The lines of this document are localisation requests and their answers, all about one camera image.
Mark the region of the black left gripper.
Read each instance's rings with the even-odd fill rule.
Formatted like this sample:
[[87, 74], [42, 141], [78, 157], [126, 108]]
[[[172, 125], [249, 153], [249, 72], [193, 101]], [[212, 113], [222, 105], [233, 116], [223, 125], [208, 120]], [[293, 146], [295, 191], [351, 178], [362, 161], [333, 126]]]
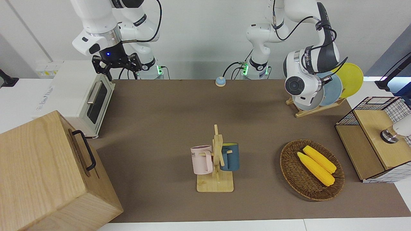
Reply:
[[329, 83], [330, 81], [332, 81], [333, 80], [332, 76], [333, 76], [333, 74], [317, 74], [317, 77], [321, 81], [321, 86], [324, 86], [327, 83]]

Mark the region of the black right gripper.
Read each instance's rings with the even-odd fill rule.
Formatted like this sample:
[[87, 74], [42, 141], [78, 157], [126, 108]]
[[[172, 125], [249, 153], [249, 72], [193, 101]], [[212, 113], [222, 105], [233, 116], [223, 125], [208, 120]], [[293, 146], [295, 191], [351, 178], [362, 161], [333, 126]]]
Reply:
[[109, 81], [112, 81], [111, 68], [123, 68], [128, 64], [128, 70], [139, 72], [142, 70], [142, 63], [137, 53], [127, 55], [122, 42], [99, 51], [99, 56], [92, 57], [92, 64], [97, 74], [103, 74]]

